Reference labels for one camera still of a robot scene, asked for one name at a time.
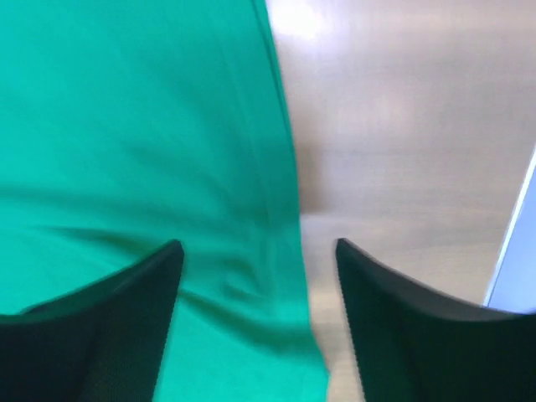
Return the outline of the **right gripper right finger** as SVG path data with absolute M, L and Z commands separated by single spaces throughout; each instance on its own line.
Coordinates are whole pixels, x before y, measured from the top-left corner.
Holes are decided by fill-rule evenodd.
M 346 239 L 335 256 L 365 400 L 535 399 L 534 314 L 449 296 Z

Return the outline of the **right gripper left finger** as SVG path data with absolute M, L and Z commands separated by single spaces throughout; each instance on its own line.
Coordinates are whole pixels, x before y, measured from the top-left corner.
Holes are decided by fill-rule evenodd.
M 171 240 L 113 275 L 1 317 L 3 401 L 151 401 L 183 270 Z

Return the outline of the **green t shirt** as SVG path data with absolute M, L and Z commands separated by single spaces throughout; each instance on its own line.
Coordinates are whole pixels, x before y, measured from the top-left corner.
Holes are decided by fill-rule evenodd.
M 262 1 L 1 4 L 1 310 L 179 240 L 158 401 L 323 401 Z

